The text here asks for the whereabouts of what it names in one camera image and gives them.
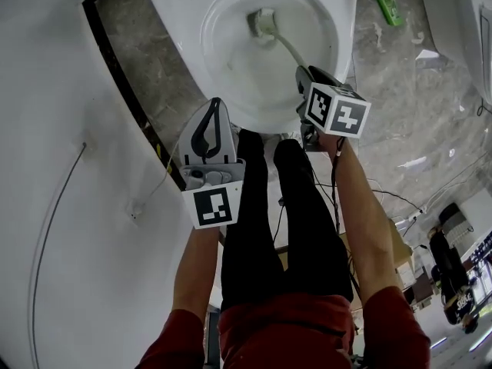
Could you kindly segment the person's left forearm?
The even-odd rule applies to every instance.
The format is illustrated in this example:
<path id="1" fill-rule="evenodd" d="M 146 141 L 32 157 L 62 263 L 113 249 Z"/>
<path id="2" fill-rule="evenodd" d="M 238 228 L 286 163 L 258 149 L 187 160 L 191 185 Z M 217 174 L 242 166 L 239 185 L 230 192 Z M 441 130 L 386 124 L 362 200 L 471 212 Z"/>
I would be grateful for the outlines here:
<path id="1" fill-rule="evenodd" d="M 175 276 L 172 310 L 195 314 L 204 324 L 218 260 L 219 227 L 192 229 Z"/>

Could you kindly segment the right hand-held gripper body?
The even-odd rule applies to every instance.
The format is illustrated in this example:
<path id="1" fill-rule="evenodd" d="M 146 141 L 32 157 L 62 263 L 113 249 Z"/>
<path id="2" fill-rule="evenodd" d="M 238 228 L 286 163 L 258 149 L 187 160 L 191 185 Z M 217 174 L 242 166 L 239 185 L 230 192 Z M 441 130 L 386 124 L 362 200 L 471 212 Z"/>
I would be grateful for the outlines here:
<path id="1" fill-rule="evenodd" d="M 298 108 L 301 136 L 306 151 L 319 151 L 319 134 L 359 138 L 371 103 L 354 90 L 307 81 L 299 84 L 304 98 Z"/>

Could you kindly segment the person's red shirt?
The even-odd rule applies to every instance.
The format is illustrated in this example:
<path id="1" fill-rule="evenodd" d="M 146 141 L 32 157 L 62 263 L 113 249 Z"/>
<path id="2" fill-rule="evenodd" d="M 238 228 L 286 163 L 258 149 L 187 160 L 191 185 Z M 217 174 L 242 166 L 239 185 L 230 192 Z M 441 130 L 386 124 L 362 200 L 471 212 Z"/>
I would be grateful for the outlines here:
<path id="1" fill-rule="evenodd" d="M 368 369 L 429 369 L 430 340 L 401 290 L 385 288 L 363 309 Z M 338 295 L 283 294 L 240 304 L 219 321 L 224 369 L 351 369 L 354 342 L 349 304 Z M 202 369 L 204 325 L 173 310 L 135 369 Z"/>

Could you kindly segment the black floor trim strip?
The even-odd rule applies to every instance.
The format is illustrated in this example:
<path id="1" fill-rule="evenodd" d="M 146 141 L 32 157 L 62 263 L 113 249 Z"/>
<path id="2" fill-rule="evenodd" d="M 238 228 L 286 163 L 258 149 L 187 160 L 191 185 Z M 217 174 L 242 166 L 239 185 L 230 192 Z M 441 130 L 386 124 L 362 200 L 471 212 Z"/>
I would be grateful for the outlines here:
<path id="1" fill-rule="evenodd" d="M 103 57 L 105 64 L 107 65 L 108 70 L 110 71 L 111 76 L 121 93 L 121 96 L 131 112 L 133 119 L 145 135 L 149 144 L 154 149 L 155 154 L 160 159 L 162 165 L 164 167 L 169 165 L 169 178 L 171 178 L 178 188 L 183 191 L 185 189 L 184 179 L 181 177 L 178 167 L 171 160 L 170 153 L 158 137 L 158 134 L 152 127 L 143 107 L 131 89 L 130 83 L 128 82 L 128 79 L 116 57 L 114 49 L 112 48 L 108 35 L 104 29 L 101 17 L 96 7 L 97 1 L 98 0 L 84 0 L 82 2 L 82 6 L 101 56 Z"/>

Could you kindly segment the white toilet brush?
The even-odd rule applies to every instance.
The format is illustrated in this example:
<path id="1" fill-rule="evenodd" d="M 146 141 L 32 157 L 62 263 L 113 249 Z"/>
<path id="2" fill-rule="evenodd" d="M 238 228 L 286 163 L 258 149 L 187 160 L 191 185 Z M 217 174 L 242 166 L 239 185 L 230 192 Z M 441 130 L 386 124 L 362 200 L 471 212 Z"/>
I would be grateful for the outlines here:
<path id="1" fill-rule="evenodd" d="M 280 42 L 288 50 L 298 66 L 308 68 L 301 54 L 280 34 L 275 21 L 274 9 L 260 8 L 255 12 L 247 14 L 246 21 L 252 36 L 258 39 L 262 45 L 272 46 L 275 42 Z"/>

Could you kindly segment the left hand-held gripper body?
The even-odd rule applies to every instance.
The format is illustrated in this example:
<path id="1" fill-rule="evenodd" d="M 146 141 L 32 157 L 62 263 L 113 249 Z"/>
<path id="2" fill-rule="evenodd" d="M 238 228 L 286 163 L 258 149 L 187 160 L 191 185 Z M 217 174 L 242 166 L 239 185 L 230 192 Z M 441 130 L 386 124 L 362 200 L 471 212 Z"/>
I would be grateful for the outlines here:
<path id="1" fill-rule="evenodd" d="M 241 202 L 245 161 L 184 166 L 184 203 L 196 229 L 235 224 Z"/>

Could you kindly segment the person's right forearm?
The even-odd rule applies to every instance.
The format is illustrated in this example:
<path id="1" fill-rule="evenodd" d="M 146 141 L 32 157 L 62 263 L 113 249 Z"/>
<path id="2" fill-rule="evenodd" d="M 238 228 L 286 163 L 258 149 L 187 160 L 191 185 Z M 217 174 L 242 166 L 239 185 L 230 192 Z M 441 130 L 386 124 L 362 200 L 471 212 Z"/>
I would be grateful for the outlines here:
<path id="1" fill-rule="evenodd" d="M 361 303 L 366 304 L 377 292 L 397 286 L 390 222 L 351 145 L 342 137 L 326 134 L 320 134 L 320 144 L 335 170 Z"/>

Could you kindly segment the cardboard box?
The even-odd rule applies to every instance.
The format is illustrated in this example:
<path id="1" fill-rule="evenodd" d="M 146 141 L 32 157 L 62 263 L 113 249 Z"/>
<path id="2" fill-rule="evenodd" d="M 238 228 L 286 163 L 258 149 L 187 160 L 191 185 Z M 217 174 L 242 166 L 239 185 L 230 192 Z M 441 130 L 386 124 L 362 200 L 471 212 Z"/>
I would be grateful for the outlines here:
<path id="1" fill-rule="evenodd" d="M 406 277 L 413 272 L 412 267 L 412 249 L 404 242 L 400 232 L 397 230 L 395 223 L 388 220 L 392 237 L 393 260 L 397 282 L 401 289 L 406 287 Z"/>

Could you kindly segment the green plastic bottle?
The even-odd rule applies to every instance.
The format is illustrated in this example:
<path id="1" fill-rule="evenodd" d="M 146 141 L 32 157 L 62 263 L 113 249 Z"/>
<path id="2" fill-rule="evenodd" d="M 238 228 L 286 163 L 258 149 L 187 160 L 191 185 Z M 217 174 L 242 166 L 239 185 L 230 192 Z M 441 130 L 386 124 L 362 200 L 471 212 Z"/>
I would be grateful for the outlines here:
<path id="1" fill-rule="evenodd" d="M 403 20 L 399 14 L 395 0 L 377 0 L 377 3 L 390 26 L 397 27 L 402 25 Z"/>

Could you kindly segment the person's leg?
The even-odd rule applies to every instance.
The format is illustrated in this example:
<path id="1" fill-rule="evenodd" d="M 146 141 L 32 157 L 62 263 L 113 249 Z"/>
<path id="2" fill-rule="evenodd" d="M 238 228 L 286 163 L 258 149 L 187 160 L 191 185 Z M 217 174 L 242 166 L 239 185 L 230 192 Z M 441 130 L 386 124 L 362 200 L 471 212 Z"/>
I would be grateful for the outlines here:
<path id="1" fill-rule="evenodd" d="M 347 249 L 315 187 L 307 155 L 297 141 L 286 139 L 275 149 L 274 164 L 288 216 L 287 290 L 353 301 Z"/>
<path id="2" fill-rule="evenodd" d="M 284 273 L 268 220 L 268 167 L 258 133 L 239 131 L 238 157 L 246 168 L 238 222 L 227 227 L 224 241 L 222 311 L 276 294 Z"/>

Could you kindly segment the person's right leg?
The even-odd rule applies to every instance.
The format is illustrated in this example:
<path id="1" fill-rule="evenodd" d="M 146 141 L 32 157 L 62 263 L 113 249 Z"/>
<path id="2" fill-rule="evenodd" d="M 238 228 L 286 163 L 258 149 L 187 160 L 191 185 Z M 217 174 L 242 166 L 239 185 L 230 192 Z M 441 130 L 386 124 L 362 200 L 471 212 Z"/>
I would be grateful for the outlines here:
<path id="1" fill-rule="evenodd" d="M 297 141 L 286 139 L 275 149 L 274 164 L 288 216 L 287 290 L 353 301 L 347 249 L 315 187 L 307 155 Z"/>

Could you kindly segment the white wall socket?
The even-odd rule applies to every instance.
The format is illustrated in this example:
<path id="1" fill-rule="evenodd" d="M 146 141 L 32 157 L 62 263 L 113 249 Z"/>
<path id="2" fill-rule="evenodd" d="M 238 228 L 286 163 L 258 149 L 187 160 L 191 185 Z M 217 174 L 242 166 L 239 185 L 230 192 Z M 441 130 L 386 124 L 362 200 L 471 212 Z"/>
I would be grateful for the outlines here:
<path id="1" fill-rule="evenodd" d="M 128 216 L 128 218 L 132 222 L 135 223 L 140 218 L 140 216 L 144 210 L 144 207 L 145 206 L 141 202 L 139 202 L 135 199 L 131 199 L 128 202 L 126 209 L 125 209 L 126 215 Z"/>

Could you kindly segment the person's left leg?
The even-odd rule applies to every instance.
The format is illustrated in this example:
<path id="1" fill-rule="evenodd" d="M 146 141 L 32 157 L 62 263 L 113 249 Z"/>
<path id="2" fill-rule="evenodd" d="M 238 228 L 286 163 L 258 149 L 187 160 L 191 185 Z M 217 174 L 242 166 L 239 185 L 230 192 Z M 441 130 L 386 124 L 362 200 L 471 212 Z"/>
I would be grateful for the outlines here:
<path id="1" fill-rule="evenodd" d="M 258 133 L 239 131 L 238 157 L 246 168 L 238 222 L 227 227 L 224 241 L 222 311 L 276 294 L 284 273 L 268 220 L 268 167 Z"/>

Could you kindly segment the white neighbouring toilet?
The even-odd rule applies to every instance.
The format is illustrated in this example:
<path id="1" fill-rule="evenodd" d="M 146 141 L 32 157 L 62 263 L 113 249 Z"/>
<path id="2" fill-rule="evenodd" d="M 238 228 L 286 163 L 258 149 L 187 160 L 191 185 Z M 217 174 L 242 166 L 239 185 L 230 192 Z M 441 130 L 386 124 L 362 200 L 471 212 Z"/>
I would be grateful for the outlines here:
<path id="1" fill-rule="evenodd" d="M 464 66 L 492 105 L 492 0 L 423 0 L 437 51 Z"/>

